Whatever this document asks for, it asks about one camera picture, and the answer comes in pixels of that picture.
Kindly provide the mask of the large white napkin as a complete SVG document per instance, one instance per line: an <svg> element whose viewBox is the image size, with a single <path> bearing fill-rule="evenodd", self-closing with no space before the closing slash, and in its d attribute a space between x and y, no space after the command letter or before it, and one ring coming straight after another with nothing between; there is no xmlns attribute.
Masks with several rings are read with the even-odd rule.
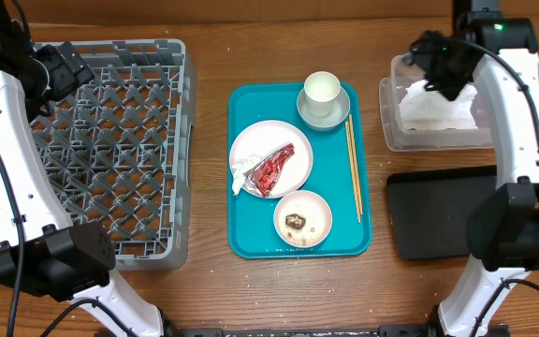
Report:
<svg viewBox="0 0 539 337"><path fill-rule="evenodd" d="M471 84L466 84L454 101L439 92L428 92L426 80L416 81L406 89L399 104L401 126L407 130L439 131L445 129L476 129L471 114L477 94Z"/></svg>

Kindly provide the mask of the white paper cup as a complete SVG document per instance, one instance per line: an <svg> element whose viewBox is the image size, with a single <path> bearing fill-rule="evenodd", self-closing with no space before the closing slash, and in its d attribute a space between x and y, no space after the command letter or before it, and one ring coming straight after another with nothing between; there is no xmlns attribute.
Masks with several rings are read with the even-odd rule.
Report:
<svg viewBox="0 0 539 337"><path fill-rule="evenodd" d="M305 80L303 91L310 114L324 117L332 111L334 102L341 91L341 83L334 74L317 71Z"/></svg>

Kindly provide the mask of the small white tissue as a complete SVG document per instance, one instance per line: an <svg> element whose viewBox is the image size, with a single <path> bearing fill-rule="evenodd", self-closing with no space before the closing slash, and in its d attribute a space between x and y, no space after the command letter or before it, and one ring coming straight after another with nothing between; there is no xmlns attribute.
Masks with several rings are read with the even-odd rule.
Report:
<svg viewBox="0 0 539 337"><path fill-rule="evenodd" d="M237 196L241 190L245 190L256 196L258 195L257 188L254 187L254 183L249 176L261 161L262 159L259 156L252 154L231 165L233 177L232 191L235 196Z"/></svg>

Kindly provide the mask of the red foil snack wrapper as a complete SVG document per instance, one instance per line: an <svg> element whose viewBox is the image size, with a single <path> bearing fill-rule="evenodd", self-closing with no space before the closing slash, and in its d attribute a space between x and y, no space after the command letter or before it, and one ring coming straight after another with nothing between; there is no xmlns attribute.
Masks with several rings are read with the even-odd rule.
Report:
<svg viewBox="0 0 539 337"><path fill-rule="evenodd" d="M268 197L280 179L284 164L294 154L292 143L270 154L245 175L245 189L261 197Z"/></svg>

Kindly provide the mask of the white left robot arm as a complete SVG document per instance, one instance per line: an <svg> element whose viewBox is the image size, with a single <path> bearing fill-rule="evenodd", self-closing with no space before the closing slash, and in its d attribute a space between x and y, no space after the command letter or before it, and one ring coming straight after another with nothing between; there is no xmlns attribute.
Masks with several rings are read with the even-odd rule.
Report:
<svg viewBox="0 0 539 337"><path fill-rule="evenodd" d="M26 19L0 1L0 285L87 311L117 336L168 336L163 312L117 272L96 223L74 224L55 195L30 123L90 82L70 43L35 49Z"/></svg>

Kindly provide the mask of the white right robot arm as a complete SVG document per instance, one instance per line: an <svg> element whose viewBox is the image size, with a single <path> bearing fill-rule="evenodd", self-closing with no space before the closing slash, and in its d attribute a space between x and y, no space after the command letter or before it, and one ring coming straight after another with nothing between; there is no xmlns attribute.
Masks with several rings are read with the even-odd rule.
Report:
<svg viewBox="0 0 539 337"><path fill-rule="evenodd" d="M497 180L469 217L462 275L415 333L504 336L507 328L491 328L490 319L539 270L539 45L532 22L505 17L496 1L456 0L452 28L451 36L424 32L404 60L447 99L467 83L482 92Z"/></svg>

